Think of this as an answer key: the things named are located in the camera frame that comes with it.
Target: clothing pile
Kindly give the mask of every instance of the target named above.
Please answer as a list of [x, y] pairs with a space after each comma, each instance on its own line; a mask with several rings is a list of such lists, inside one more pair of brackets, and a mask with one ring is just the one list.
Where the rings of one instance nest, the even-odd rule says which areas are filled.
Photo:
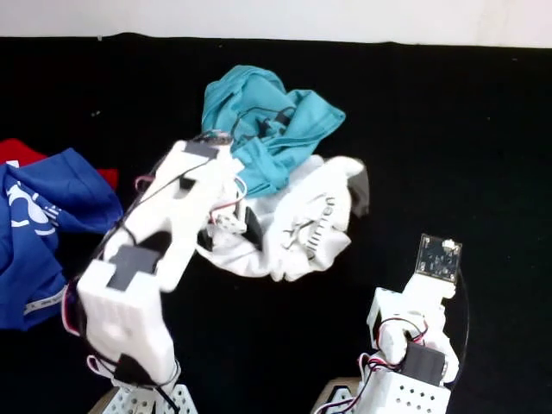
[[[277, 281], [331, 267], [351, 242], [350, 213], [368, 209], [364, 164], [313, 154], [344, 119], [314, 91], [286, 92], [257, 67], [236, 66], [208, 85], [196, 139], [236, 160], [229, 165], [241, 185], [237, 200], [235, 181], [225, 186], [198, 235], [199, 254], [235, 274]], [[117, 177], [73, 149], [47, 158], [18, 140], [0, 142], [0, 329], [25, 330], [59, 312], [59, 232], [104, 234], [116, 225]]]
[[108, 231], [122, 215], [117, 177], [70, 148], [46, 158], [0, 142], [0, 329], [27, 330], [59, 313], [59, 232]]
[[257, 67], [236, 66], [208, 85], [202, 130], [232, 136], [231, 154], [242, 163], [239, 177], [247, 185], [247, 207], [261, 240], [214, 220], [207, 229], [209, 243], [200, 243], [198, 252], [235, 274], [270, 274], [277, 281], [331, 267], [351, 242], [350, 212], [363, 216], [368, 209], [361, 161], [313, 155], [344, 119], [314, 91], [286, 92], [273, 72]]

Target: white wall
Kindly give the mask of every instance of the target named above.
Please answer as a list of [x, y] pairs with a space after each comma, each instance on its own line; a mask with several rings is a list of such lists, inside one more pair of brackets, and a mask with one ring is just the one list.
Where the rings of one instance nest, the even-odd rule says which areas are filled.
[[552, 0], [0, 0], [0, 35], [552, 47]]

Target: white graphic on blue shirt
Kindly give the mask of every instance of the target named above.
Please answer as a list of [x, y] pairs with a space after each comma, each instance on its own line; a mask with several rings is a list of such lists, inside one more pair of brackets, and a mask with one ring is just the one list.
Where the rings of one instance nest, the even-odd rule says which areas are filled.
[[14, 220], [14, 217], [12, 217], [11, 227], [18, 228], [29, 226], [31, 225], [30, 219], [33, 222], [34, 232], [37, 235], [51, 235], [55, 233], [55, 228], [58, 227], [56, 218], [60, 213], [60, 209], [52, 205], [43, 210], [35, 202], [39, 197], [38, 193], [35, 192], [31, 197], [20, 187], [20, 185], [21, 183], [18, 182], [6, 191], [8, 195], [8, 204], [11, 206], [18, 199], [27, 201], [28, 219], [23, 217], [22, 219]]

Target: white 3d-printed part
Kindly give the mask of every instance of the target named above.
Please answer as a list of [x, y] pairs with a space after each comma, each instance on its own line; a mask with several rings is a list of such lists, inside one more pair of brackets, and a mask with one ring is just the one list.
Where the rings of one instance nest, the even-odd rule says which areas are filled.
[[356, 414], [445, 414], [450, 390], [384, 370], [372, 373]]
[[[198, 414], [186, 386], [177, 384], [172, 391], [171, 400], [180, 408], [179, 414]], [[103, 414], [152, 414], [154, 401], [155, 393], [149, 390], [136, 388], [129, 392], [120, 388], [103, 410]], [[162, 412], [174, 414], [168, 403], [164, 403]]]

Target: circuit board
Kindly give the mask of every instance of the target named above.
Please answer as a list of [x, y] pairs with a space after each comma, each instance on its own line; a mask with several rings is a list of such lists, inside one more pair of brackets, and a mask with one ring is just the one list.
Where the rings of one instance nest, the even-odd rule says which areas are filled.
[[456, 283], [462, 245], [452, 239], [422, 235], [417, 252], [416, 273]]

